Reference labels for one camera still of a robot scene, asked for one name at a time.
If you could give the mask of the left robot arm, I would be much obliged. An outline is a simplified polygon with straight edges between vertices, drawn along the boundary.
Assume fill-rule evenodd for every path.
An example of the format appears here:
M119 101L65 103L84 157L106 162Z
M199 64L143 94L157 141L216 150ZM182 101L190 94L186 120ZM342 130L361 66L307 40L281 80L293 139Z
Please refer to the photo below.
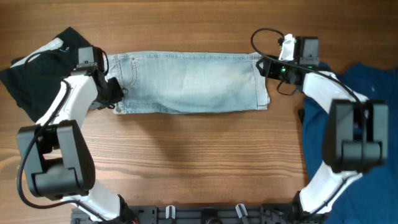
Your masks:
M17 134L21 163L17 192L29 207L50 209L72 204L94 222L138 223L122 196L96 180L95 165L81 133L88 110L114 108L123 97L109 61L95 46L78 50L75 67L60 80L60 90L35 125Z

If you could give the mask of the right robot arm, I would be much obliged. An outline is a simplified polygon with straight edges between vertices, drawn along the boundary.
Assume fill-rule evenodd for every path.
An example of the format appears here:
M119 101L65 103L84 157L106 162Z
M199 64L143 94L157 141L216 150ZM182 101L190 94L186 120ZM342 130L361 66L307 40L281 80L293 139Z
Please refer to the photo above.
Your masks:
M309 220L330 213L338 197L372 168L387 159L388 107L369 100L319 66L318 39L281 35L280 55L262 55L256 64L262 76L294 84L328 114L322 142L322 163L296 193L290 216Z

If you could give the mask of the light blue denim shorts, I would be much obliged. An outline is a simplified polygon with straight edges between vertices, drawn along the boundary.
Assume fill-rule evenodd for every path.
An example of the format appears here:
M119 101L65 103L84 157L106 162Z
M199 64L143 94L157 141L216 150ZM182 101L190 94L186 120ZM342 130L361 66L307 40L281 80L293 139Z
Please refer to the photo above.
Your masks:
M129 52L109 55L109 78L123 99L114 113L224 113L265 110L270 102L260 55Z

